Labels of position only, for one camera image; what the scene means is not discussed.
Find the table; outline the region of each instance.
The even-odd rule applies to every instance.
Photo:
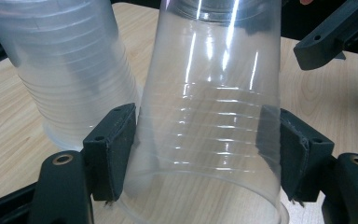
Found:
[[[154,44],[158,11],[118,3],[113,5],[131,69],[140,86],[145,84]],[[334,155],[358,153],[358,54],[345,52],[347,60],[301,71],[293,47],[282,38],[281,107],[336,143]],[[8,59],[0,62],[0,197],[37,180],[40,164],[58,149],[42,130],[42,118]],[[282,202],[290,223],[324,223],[321,194],[317,203]],[[94,202],[96,223],[132,223],[116,205]]]

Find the stack of plastic cups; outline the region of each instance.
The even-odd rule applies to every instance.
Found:
[[[0,42],[60,149],[138,93],[108,0],[0,0]]]
[[[162,1],[119,199],[136,223],[287,222],[280,18],[277,0]]]

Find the light brown tabletop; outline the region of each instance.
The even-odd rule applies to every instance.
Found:
[[[145,84],[158,11],[130,4],[113,6],[133,74]],[[301,71],[293,53],[296,41],[282,38],[281,107],[336,143],[334,155],[358,153],[358,54]],[[0,197],[37,180],[40,165],[58,149],[42,130],[42,117],[8,59],[0,62]],[[324,223],[320,195],[303,208],[282,195],[290,223]],[[96,223],[132,223],[116,205],[94,203]]]

